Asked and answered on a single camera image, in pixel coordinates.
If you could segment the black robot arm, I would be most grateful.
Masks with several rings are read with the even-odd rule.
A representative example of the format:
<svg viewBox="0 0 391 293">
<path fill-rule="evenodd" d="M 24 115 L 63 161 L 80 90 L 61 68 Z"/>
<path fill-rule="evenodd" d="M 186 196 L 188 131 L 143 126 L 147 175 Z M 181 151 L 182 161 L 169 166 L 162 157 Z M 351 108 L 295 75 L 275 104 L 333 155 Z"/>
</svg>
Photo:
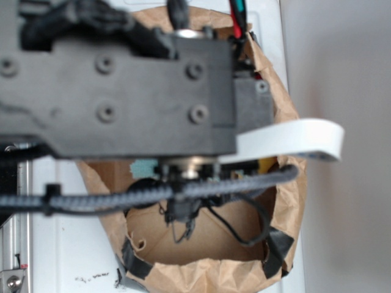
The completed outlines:
<svg viewBox="0 0 391 293">
<path fill-rule="evenodd" d="M 1 2 L 1 163 L 238 154 L 273 123 L 244 12 Z"/>
</svg>

